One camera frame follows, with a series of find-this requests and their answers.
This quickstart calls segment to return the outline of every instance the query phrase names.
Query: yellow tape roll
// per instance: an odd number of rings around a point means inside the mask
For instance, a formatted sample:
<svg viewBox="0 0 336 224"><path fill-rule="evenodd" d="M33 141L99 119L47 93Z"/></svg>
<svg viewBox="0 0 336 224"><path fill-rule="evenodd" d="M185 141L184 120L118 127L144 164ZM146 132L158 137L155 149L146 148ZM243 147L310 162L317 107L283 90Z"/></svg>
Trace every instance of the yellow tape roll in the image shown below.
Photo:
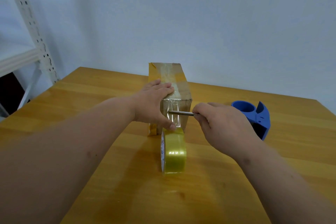
<svg viewBox="0 0 336 224"><path fill-rule="evenodd" d="M174 174L184 171L187 151L182 128L175 131L162 129L161 136L161 167L165 174Z"/></svg>

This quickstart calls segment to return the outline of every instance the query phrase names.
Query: hand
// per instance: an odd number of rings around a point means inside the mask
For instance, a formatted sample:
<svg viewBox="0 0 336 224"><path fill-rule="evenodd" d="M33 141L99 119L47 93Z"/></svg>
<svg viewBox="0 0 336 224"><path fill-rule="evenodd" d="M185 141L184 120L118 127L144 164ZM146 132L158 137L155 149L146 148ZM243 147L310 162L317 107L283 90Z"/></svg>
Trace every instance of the hand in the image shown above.
<svg viewBox="0 0 336 224"><path fill-rule="evenodd" d="M130 97L134 104L134 121L156 123L168 130L175 130L175 124L160 112L160 102L168 94L174 92L170 82L160 84L157 79L146 84L141 91Z"/></svg>
<svg viewBox="0 0 336 224"><path fill-rule="evenodd" d="M246 116L232 106L199 103L193 113L207 141L218 151L237 161L254 144L262 142Z"/></svg>

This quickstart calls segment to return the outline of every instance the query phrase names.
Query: blue tape dispenser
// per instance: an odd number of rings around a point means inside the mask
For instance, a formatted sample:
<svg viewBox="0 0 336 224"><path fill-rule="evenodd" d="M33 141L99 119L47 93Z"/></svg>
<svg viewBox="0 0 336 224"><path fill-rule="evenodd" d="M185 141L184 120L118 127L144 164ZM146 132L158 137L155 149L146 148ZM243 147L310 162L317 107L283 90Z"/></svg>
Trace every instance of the blue tape dispenser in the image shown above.
<svg viewBox="0 0 336 224"><path fill-rule="evenodd" d="M251 123L257 136L261 140L265 140L271 127L270 113L266 106L259 102L256 108L253 104L246 101L234 101L231 106L241 111Z"/></svg>

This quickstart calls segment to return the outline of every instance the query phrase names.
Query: left hand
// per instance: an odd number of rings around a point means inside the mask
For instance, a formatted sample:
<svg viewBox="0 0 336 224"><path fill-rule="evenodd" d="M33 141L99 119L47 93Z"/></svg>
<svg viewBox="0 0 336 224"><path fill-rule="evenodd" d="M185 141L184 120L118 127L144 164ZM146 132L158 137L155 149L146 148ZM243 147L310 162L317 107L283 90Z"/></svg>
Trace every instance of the left hand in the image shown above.
<svg viewBox="0 0 336 224"><path fill-rule="evenodd" d="M160 112L160 102L174 92L170 82L160 83L161 79L146 84L141 91L130 97L134 107L134 121L155 123L168 130L175 130L175 124Z"/></svg>

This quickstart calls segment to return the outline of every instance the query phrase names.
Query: fingernail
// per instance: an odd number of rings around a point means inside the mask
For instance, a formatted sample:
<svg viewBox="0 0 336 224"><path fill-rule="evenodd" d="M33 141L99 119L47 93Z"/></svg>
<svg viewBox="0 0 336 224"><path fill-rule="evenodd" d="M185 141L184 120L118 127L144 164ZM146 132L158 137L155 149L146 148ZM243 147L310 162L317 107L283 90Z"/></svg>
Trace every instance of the fingernail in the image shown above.
<svg viewBox="0 0 336 224"><path fill-rule="evenodd" d="M176 126L174 124L171 124L170 127L169 127L169 130L174 131L175 129L176 129Z"/></svg>

